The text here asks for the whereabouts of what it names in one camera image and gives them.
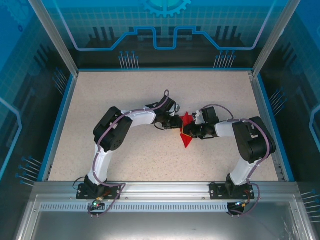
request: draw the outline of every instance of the white robotic arm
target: white robotic arm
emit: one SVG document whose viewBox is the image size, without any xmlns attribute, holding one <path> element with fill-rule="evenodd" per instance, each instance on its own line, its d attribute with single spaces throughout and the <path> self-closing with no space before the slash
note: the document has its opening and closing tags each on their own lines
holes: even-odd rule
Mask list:
<svg viewBox="0 0 320 240">
<path fill-rule="evenodd" d="M 235 138 L 240 157 L 235 169 L 227 175 L 225 186 L 222 188 L 220 186 L 218 190 L 226 190 L 230 199 L 243 196 L 245 190 L 250 190 L 248 179 L 258 162 L 266 156 L 267 148 L 269 147 L 269 154 L 276 151 L 276 144 L 263 121 L 260 117 L 253 117 L 247 121 L 231 119 L 220 122 L 214 107 L 197 111 L 193 117 L 194 121 L 183 128 L 184 134 L 202 140 L 217 137 Z M 255 125 L 265 134 L 268 147 L 266 139 Z"/>
<path fill-rule="evenodd" d="M 154 111 L 140 111 L 140 112 L 130 113 L 129 115 L 127 115 L 127 117 L 132 120 L 130 129 L 140 125 L 153 124 L 156 119 L 156 116 L 157 115 Z M 98 152 L 98 145 L 95 144 L 94 155 L 96 155 L 97 152 Z M 115 150 L 105 151 L 105 149 L 102 147 L 100 153 L 98 154 L 97 160 L 95 162 L 95 174 L 97 178 L 102 182 L 105 182 L 107 180 L 107 172 L 108 172 L 109 164 L 114 152 Z M 94 177 L 92 167 L 90 172 L 88 173 L 88 178 L 92 183 L 96 184 L 97 186 L 100 185 L 100 183 Z"/>
<path fill-rule="evenodd" d="M 96 157 L 90 172 L 85 176 L 83 186 L 85 189 L 81 190 L 86 194 L 81 193 L 80 198 L 83 195 L 96 198 L 106 192 L 101 182 L 107 181 L 111 158 L 131 128 L 156 123 L 161 123 L 164 129 L 181 128 L 183 121 L 176 115 L 179 110 L 180 106 L 168 96 L 139 110 L 126 111 L 111 107 L 93 131 Z"/>
</svg>

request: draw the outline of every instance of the speckled table surface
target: speckled table surface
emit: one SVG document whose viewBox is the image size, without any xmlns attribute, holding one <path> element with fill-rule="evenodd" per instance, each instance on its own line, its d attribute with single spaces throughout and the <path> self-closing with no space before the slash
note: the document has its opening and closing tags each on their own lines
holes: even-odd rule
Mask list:
<svg viewBox="0 0 320 240">
<path fill-rule="evenodd" d="M 235 118 L 259 116 L 247 72 L 81 72 L 53 162 L 50 181 L 74 181 L 85 176 L 95 151 L 93 130 L 112 106 L 133 110 L 158 102 L 165 89 L 180 104 L 179 115 L 211 103 Z M 229 115 L 216 109 L 219 119 Z M 185 148 L 180 130 L 161 131 L 153 125 L 130 129 L 113 154 L 108 181 L 224 181 L 239 159 L 230 137 L 193 139 Z M 253 181 L 277 181 L 272 157 L 252 176 Z"/>
</svg>

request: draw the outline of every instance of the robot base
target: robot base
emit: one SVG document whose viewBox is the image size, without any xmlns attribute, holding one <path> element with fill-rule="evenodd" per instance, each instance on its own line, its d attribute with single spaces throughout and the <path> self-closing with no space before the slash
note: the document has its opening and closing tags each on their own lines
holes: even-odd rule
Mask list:
<svg viewBox="0 0 320 240">
<path fill-rule="evenodd" d="M 120 191 L 120 186 L 108 187 L 101 186 L 99 193 L 93 193 L 84 183 L 79 184 L 76 199 L 79 200 L 95 200 L 103 196 L 104 200 L 114 200 Z"/>
<path fill-rule="evenodd" d="M 211 200 L 247 200 L 248 195 L 245 190 L 250 192 L 250 199 L 255 199 L 253 187 L 248 184 L 237 186 L 237 191 L 234 191 L 232 195 L 229 194 L 225 183 L 212 182 L 209 185 L 210 199 Z"/>
</svg>

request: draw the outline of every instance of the purple cable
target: purple cable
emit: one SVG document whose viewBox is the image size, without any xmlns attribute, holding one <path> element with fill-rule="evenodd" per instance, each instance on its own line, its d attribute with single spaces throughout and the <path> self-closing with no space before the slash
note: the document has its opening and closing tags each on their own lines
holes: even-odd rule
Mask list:
<svg viewBox="0 0 320 240">
<path fill-rule="evenodd" d="M 100 181 L 100 180 L 98 179 L 98 176 L 96 175 L 96 162 L 97 162 L 97 159 L 98 159 L 98 155 L 99 155 L 99 153 L 100 153 L 100 151 L 101 151 L 101 146 L 100 146 L 100 144 L 101 144 L 102 140 L 103 140 L 104 137 L 110 132 L 110 130 L 111 130 L 121 119 L 123 119 L 125 116 L 127 116 L 127 115 L 129 115 L 129 114 L 131 114 L 131 113 L 136 113 L 136 112 L 151 112 L 151 111 L 157 110 L 157 109 L 161 108 L 163 105 L 166 104 L 166 102 L 167 102 L 168 99 L 169 99 L 169 95 L 170 95 L 169 90 L 168 90 L 168 89 L 165 90 L 165 91 L 164 91 L 164 96 L 166 96 L 166 99 L 164 100 L 163 103 L 161 103 L 161 104 L 160 104 L 159 106 L 157 106 L 157 107 L 150 108 L 150 109 L 144 109 L 144 108 L 135 109 L 135 110 L 128 111 L 128 112 L 124 113 L 123 115 L 121 115 L 120 117 L 118 117 L 118 118 L 109 126 L 109 128 L 102 134 L 102 136 L 99 138 L 99 140 L 98 140 L 98 142 L 97 142 L 98 151 L 97 151 L 97 153 L 96 153 L 96 155 L 95 155 L 95 157 L 94 157 L 93 164 L 92 164 L 92 173 L 93 173 L 93 176 L 94 176 L 95 180 L 96 180 L 98 183 L 100 183 L 101 185 L 103 185 L 103 186 L 106 186 L 106 187 L 122 187 L 122 188 L 120 189 L 120 192 L 117 194 L 117 196 L 115 197 L 115 199 L 113 200 L 113 202 L 111 203 L 111 205 L 106 209 L 106 211 L 104 211 L 103 213 L 101 213 L 100 215 L 97 215 L 97 216 L 102 216 L 102 215 L 106 214 L 106 213 L 112 208 L 112 206 L 115 204 L 116 200 L 120 197 L 120 194 L 123 192 L 123 190 L 124 190 L 124 188 L 125 188 L 125 186 L 126 186 L 126 183 L 107 184 L 107 183 L 104 183 L 104 182 L 102 182 L 102 181 Z M 90 211 L 91 207 L 92 207 L 92 205 L 89 206 L 89 208 L 88 208 L 88 214 L 90 214 L 91 216 L 93 216 L 92 213 L 91 213 L 91 211 Z"/>
<path fill-rule="evenodd" d="M 241 216 L 246 216 L 246 215 L 248 215 L 249 213 L 251 213 L 251 212 L 256 208 L 256 206 L 257 206 L 257 204 L 258 204 L 258 202 L 259 202 L 259 200 L 260 200 L 260 188 L 259 188 L 259 186 L 258 186 L 257 184 L 255 184 L 255 183 L 250 183 L 250 178 L 251 178 L 252 174 L 254 174 L 254 172 L 255 172 L 255 170 L 257 169 L 257 167 L 259 166 L 259 164 L 261 164 L 264 160 L 266 160 L 266 159 L 269 157 L 269 154 L 270 154 L 270 143 L 269 143 L 269 140 L 268 140 L 268 137 L 267 137 L 266 133 L 265 133 L 265 132 L 262 130 L 262 128 L 259 127 L 259 125 L 256 124 L 254 121 L 251 121 L 250 119 L 246 119 L 246 118 L 241 118 L 241 119 L 234 119 L 234 120 L 229 121 L 229 122 L 242 122 L 242 121 L 246 121 L 246 122 L 248 122 L 248 123 L 251 123 L 253 126 L 255 126 L 255 127 L 259 130 L 259 132 L 262 134 L 262 136 L 263 136 L 263 138 L 264 138 L 264 140 L 265 140 L 265 144 L 266 144 L 266 153 L 265 153 L 265 156 L 256 163 L 256 165 L 252 168 L 252 170 L 250 171 L 248 177 L 246 178 L 246 183 L 247 183 L 248 185 L 251 185 L 251 186 L 256 186 L 256 188 L 257 188 L 257 190 L 258 190 L 258 196 L 257 196 L 256 202 L 255 202 L 255 204 L 253 205 L 253 207 L 252 207 L 249 211 L 241 214 Z"/>
<path fill-rule="evenodd" d="M 219 107 L 219 108 L 222 108 L 222 109 L 226 110 L 231 115 L 231 119 L 230 120 L 233 120 L 235 118 L 234 115 L 232 114 L 232 112 L 228 108 L 226 108 L 225 106 L 219 105 L 219 104 L 209 104 L 207 106 L 204 106 L 200 110 L 206 109 L 207 107 L 211 107 L 211 106 L 216 106 L 216 107 Z"/>
<path fill-rule="evenodd" d="M 229 109 L 227 109 L 225 106 L 222 106 L 222 105 L 219 105 L 219 104 L 209 104 L 209 105 L 204 106 L 204 107 L 201 108 L 200 110 L 205 109 L 205 108 L 207 108 L 207 107 L 211 107 L 211 106 L 217 106 L 217 107 L 220 107 L 220 108 L 225 109 L 225 110 L 231 115 L 231 117 L 232 117 L 231 119 L 227 120 L 228 122 L 242 122 L 242 121 L 246 121 L 246 122 L 248 122 L 248 123 L 251 123 L 252 125 L 254 125 L 254 126 L 259 130 L 259 132 L 262 134 L 262 136 L 263 136 L 263 138 L 264 138 L 264 140 L 265 140 L 265 144 L 266 144 L 266 154 L 265 154 L 265 156 L 264 156 L 260 161 L 258 161 L 258 162 L 256 163 L 256 165 L 252 168 L 252 170 L 250 171 L 248 177 L 246 178 L 246 183 L 247 183 L 248 185 L 255 186 L 255 187 L 257 188 L 257 190 L 258 190 L 257 200 L 256 200 L 255 204 L 253 205 L 253 207 L 252 207 L 249 211 L 247 211 L 247 212 L 245 212 L 245 213 L 241 213 L 241 216 L 246 216 L 246 215 L 248 215 L 249 213 L 251 213 L 251 212 L 256 208 L 256 206 L 257 206 L 257 204 L 258 204 L 258 202 L 259 202 L 259 200 L 260 200 L 260 187 L 259 187 L 257 184 L 255 184 L 255 183 L 250 183 L 250 178 L 251 178 L 252 174 L 255 172 L 255 170 L 257 169 L 258 165 L 261 164 L 264 160 L 266 160 L 266 159 L 269 157 L 269 154 L 270 154 L 270 144 L 269 144 L 269 140 L 268 140 L 268 137 L 267 137 L 266 133 L 262 130 L 262 128 L 261 128 L 258 124 L 256 124 L 255 122 L 251 121 L 250 119 L 246 119 L 246 118 L 234 119 L 234 115 L 232 114 L 232 112 L 231 112 Z"/>
</svg>

